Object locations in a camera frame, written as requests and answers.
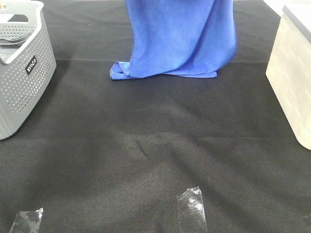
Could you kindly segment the blue microfibre towel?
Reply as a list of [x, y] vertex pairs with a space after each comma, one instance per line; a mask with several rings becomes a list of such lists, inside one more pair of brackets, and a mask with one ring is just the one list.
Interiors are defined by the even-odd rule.
[[110, 69], [113, 80], [165, 74], [215, 78], [234, 57], [231, 0], [128, 0], [133, 49]]

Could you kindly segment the clear tape strip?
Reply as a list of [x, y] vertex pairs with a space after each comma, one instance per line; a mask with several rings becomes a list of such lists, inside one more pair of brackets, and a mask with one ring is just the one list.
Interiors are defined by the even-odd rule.
[[207, 233], [201, 189], [188, 188], [176, 197], [180, 233]]
[[19, 211], [9, 233], [38, 233], [44, 208], [35, 211]]

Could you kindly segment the clear tape strip left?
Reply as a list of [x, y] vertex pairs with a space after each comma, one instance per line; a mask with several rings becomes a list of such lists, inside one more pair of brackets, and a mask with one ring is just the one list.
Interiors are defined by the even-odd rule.
[[44, 208], [35, 211], [19, 211], [9, 233], [38, 233]]

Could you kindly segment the grey perforated plastic basket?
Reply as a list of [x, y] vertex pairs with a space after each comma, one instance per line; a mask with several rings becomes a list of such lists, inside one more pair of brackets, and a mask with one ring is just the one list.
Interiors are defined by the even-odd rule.
[[26, 21], [0, 24], [0, 38], [30, 34], [25, 50], [10, 64], [0, 64], [0, 138], [18, 131], [47, 88], [56, 61], [43, 15], [44, 3], [38, 0], [6, 0], [2, 15], [25, 16]]

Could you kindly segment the white plastic storage bin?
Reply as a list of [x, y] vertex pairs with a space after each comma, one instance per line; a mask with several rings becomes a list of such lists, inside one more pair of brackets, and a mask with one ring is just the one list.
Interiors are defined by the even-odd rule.
[[267, 79], [297, 139], [311, 148], [311, 2], [293, 0], [283, 7]]

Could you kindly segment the grey cloth in basket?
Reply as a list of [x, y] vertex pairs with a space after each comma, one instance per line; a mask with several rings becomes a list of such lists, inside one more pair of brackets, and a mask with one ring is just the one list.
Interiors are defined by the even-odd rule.
[[16, 38], [0, 39], [0, 63], [3, 65], [10, 64], [15, 60], [27, 47], [27, 40], [30, 34], [26, 33]]

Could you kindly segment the clear tape strip centre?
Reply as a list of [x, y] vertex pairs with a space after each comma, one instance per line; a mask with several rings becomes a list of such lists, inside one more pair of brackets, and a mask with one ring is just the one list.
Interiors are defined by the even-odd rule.
[[201, 189], [188, 188], [176, 197], [180, 233], [207, 233]]

